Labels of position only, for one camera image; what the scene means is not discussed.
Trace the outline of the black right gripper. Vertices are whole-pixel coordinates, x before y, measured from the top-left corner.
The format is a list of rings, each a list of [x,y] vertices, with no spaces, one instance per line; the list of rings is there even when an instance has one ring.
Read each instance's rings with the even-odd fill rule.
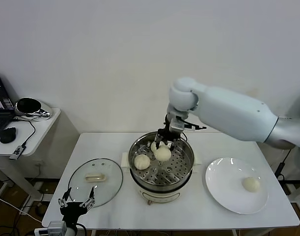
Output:
[[[158,133],[154,139],[156,149],[161,146],[162,141],[167,141],[167,146],[169,147],[170,151],[173,151],[178,146],[180,133],[172,132],[169,128],[170,122],[165,119],[164,128],[158,129]]]

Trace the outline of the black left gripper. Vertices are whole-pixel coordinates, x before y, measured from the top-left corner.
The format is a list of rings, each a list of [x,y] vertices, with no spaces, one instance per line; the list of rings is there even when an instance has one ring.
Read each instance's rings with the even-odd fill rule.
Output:
[[[93,208],[95,204],[95,197],[94,197],[94,186],[91,188],[89,198],[81,202],[68,202],[68,197],[71,192],[71,187],[68,188],[66,192],[64,192],[61,198],[58,198],[58,203],[60,206],[60,212],[63,215],[62,220],[66,224],[76,224],[80,216],[87,213],[87,209]]]

